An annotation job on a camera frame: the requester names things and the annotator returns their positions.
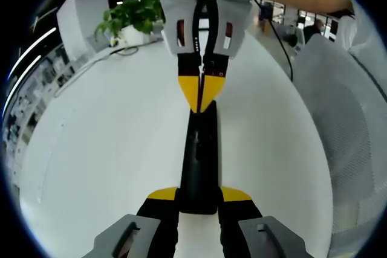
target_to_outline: person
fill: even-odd
[[[348,52],[361,63],[387,92],[387,52],[366,11],[356,0],[274,0],[294,8],[317,14],[327,14],[348,9],[355,21],[347,25]]]
[[[314,34],[321,34],[324,31],[324,24],[320,19],[316,19],[313,25],[304,28],[305,43],[307,44]]]

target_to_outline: black cable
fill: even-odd
[[[259,4],[257,0],[254,0],[254,1],[255,1],[256,5],[258,5],[259,8],[262,10],[262,5]],[[282,43],[281,38],[278,36],[278,33],[277,33],[277,31],[276,31],[276,29],[275,29],[275,27],[274,27],[272,21],[269,21],[269,23],[270,23],[270,25],[272,26],[272,29],[273,29],[273,31],[274,31],[274,34],[276,35],[276,37],[277,37],[277,39],[278,39],[278,41],[279,41],[279,44],[281,45],[282,49],[284,50],[284,53],[285,53],[285,55],[286,55],[286,58],[288,59],[289,67],[290,67],[290,80],[293,81],[293,66],[291,65],[291,61],[290,61],[289,55],[288,55],[288,53],[286,52],[285,47],[284,47],[284,44]]]

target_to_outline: white desk surface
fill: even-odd
[[[248,193],[311,255],[326,257],[333,205],[322,143],[299,94],[250,35],[217,102],[222,184]],[[177,60],[163,43],[95,64],[54,99],[20,177],[22,213],[48,253],[86,254],[148,194],[179,186],[188,117]],[[181,214],[175,257],[222,257],[217,219]]]

